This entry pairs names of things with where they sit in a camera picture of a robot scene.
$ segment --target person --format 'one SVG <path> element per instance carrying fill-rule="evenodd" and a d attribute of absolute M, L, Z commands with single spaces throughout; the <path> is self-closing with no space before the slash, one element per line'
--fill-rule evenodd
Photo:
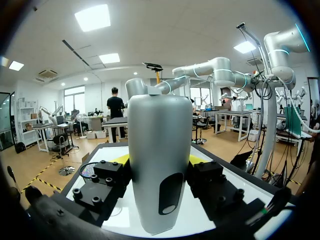
<path fill-rule="evenodd" d="M 110 109 L 111 119 L 122 118 L 124 116 L 122 113 L 122 109 L 125 108 L 124 102 L 122 101 L 122 99 L 120 97 L 118 97 L 118 88 L 113 87 L 111 89 L 111 92 L 112 92 L 112 97 L 110 97 L 108 99 L 108 101 L 106 102 L 108 109 Z M 116 127 L 111 128 L 112 140 L 114 143 L 117 142 L 116 129 L 117 129 Z M 126 136 L 125 128 L 123 126 L 121 126 L 120 127 L 120 137 L 124 138 L 125 136 Z"/>
<path fill-rule="evenodd" d="M 310 127 L 313 128 L 315 125 L 316 108 L 312 101 L 310 100 Z"/>
<path fill-rule="evenodd" d="M 76 129 L 76 132 L 78 133 L 78 135 L 81 133 L 81 128 L 80 128 L 80 122 L 77 120 L 77 115 L 79 114 L 79 110 L 76 110 L 74 109 L 72 111 L 72 115 L 71 115 L 71 121 L 74 121 L 75 124 L 73 125 L 73 131 Z M 88 126 L 88 123 L 86 122 L 81 122 L 81 127 L 82 127 L 82 130 L 89 130 L 89 126 Z"/>

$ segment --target black t-shirt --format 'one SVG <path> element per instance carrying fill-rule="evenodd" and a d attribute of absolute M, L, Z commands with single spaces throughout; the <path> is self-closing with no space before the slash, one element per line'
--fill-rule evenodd
<path fill-rule="evenodd" d="M 121 109 L 124 108 L 124 102 L 120 97 L 112 96 L 108 99 L 106 102 L 106 105 L 110 107 L 111 112 L 111 118 L 121 118 L 123 117 L 123 114 L 121 112 Z"/>

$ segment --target white robotic arm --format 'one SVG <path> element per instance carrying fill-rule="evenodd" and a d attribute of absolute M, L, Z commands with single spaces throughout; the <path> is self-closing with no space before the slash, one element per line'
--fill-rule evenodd
<path fill-rule="evenodd" d="M 43 106 L 40 106 L 40 107 L 39 107 L 39 111 L 38 111 L 38 115 L 41 116 L 41 115 L 42 115 L 42 112 L 48 114 L 49 119 L 52 121 L 52 123 L 53 123 L 54 125 L 56 125 L 56 126 L 58 125 L 58 123 L 57 123 L 57 118 L 56 118 L 48 109 L 46 109 L 46 108 L 43 107 Z"/>

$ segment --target desk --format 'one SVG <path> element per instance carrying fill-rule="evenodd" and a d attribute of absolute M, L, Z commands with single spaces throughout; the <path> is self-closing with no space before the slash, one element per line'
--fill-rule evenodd
<path fill-rule="evenodd" d="M 120 137 L 120 127 L 127 127 L 127 126 L 128 126 L 128 118 L 127 117 L 114 117 L 114 118 L 110 119 L 109 121 L 102 123 L 102 127 L 108 129 L 110 143 L 114 142 L 111 128 L 117 128 L 118 135 Z"/>
<path fill-rule="evenodd" d="M 295 147 L 298 144 L 298 149 L 296 151 L 297 156 L 298 156 L 300 148 L 301 148 L 302 140 L 303 139 L 310 139 L 310 138 L 312 138 L 312 136 L 305 133 L 304 131 L 301 131 L 301 136 L 298 136 L 296 134 L 291 134 L 287 130 L 286 131 L 277 130 L 276 134 L 275 134 L 275 139 L 276 139 L 277 143 L 279 142 L 279 140 L 282 140 L 282 141 L 286 141 L 286 142 L 290 142 L 290 143 L 295 143 L 294 144 Z"/>
<path fill-rule="evenodd" d="M 85 116 L 84 119 L 90 119 L 91 120 L 91 129 L 92 131 L 101 131 L 101 123 L 103 116 Z"/>
<path fill-rule="evenodd" d="M 37 124 L 35 126 L 32 126 L 32 129 L 36 130 L 35 134 L 39 133 L 41 137 L 41 141 L 44 143 L 45 148 L 41 148 L 41 145 L 39 143 L 38 136 L 36 137 L 36 143 L 38 144 L 39 151 L 41 152 L 49 152 L 48 144 L 47 144 L 47 139 L 46 139 L 46 133 L 45 129 L 48 129 L 53 126 L 53 123 L 47 123 L 47 124 Z"/>
<path fill-rule="evenodd" d="M 215 111 L 214 114 L 215 114 L 215 134 L 223 133 L 223 132 L 227 131 L 227 128 L 228 128 L 228 129 L 233 129 L 233 130 L 239 131 L 238 142 L 240 142 L 243 139 L 248 137 L 249 128 L 250 128 L 250 122 L 251 122 L 250 121 L 251 112 L 248 112 L 248 111 L 219 110 L 219 111 Z M 220 130 L 220 131 L 218 131 L 218 116 L 219 115 L 224 115 L 224 129 Z M 239 128 L 227 127 L 227 115 L 240 117 Z M 242 122 L 243 122 L 243 118 L 244 117 L 248 117 L 248 124 L 247 124 L 246 130 L 242 130 Z"/>
<path fill-rule="evenodd" d="M 99 144 L 83 164 L 99 162 L 101 160 L 111 162 L 113 159 L 128 153 L 129 148 L 127 142 Z M 244 189 L 243 200 L 246 203 L 259 198 L 267 205 L 274 196 L 274 193 L 278 190 L 275 186 L 240 170 L 196 144 L 191 144 L 190 154 L 201 158 L 204 161 L 215 160 L 217 163 L 221 164 L 223 166 L 223 174 L 226 175 L 227 180 L 229 180 L 236 188 Z M 76 171 L 70 182 L 62 190 L 61 194 L 68 199 L 73 200 L 72 189 L 80 188 L 84 184 L 85 181 L 79 176 L 79 171 Z M 290 214 L 291 211 L 281 211 L 276 217 L 270 219 L 262 228 L 260 228 L 254 236 L 257 239 L 267 239 L 279 226 L 281 226 Z M 110 218 L 102 224 L 101 228 L 113 233 L 127 235 L 126 238 L 130 239 L 128 236 L 140 238 L 175 238 L 209 231 L 215 229 L 216 226 L 212 221 L 209 221 L 199 199 L 193 197 L 188 183 L 185 183 L 175 226 L 168 231 L 150 235 L 141 225 L 135 204 L 133 185 L 132 181 L 130 181 L 129 185 L 126 187 L 123 198 L 118 199 Z"/>
<path fill-rule="evenodd" d="M 74 145 L 74 141 L 72 140 L 72 133 L 71 133 L 71 128 L 70 127 L 73 126 L 74 124 L 75 123 L 71 123 L 68 126 L 51 126 L 50 127 L 51 129 L 53 129 L 54 136 L 56 136 L 56 129 L 58 129 L 58 134 L 59 134 L 59 130 L 62 130 L 63 133 L 66 133 L 67 136 L 70 136 L 71 145 L 70 145 L 70 142 L 69 142 L 69 137 L 67 137 L 68 138 L 69 149 L 64 152 L 64 155 L 67 154 L 68 152 L 70 152 L 73 148 L 79 148 L 78 146 Z"/>

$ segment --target chair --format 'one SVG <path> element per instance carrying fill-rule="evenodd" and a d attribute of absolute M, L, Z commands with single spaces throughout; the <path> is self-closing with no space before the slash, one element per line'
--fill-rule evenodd
<path fill-rule="evenodd" d="M 200 128 L 200 138 L 196 139 L 196 144 L 204 144 L 205 142 L 207 142 L 207 139 L 205 138 L 202 138 L 202 129 L 205 129 L 205 128 L 208 128 L 208 125 L 209 125 L 209 120 L 210 120 L 210 117 L 206 117 L 204 122 L 200 122 L 198 121 L 196 124 L 193 123 L 193 125 L 195 125 L 197 127 L 196 131 L 198 130 L 198 128 Z"/>
<path fill-rule="evenodd" d="M 65 154 L 65 151 L 67 150 L 67 145 L 65 144 L 66 141 L 68 141 L 68 135 L 66 133 L 59 134 L 53 138 L 53 142 L 56 145 L 53 146 L 52 151 L 54 151 L 55 153 L 59 153 L 63 165 L 63 167 L 58 171 L 60 176 L 67 176 L 75 171 L 74 166 L 66 166 L 64 158 L 62 157 L 64 155 L 67 155 L 69 157 L 68 153 Z"/>

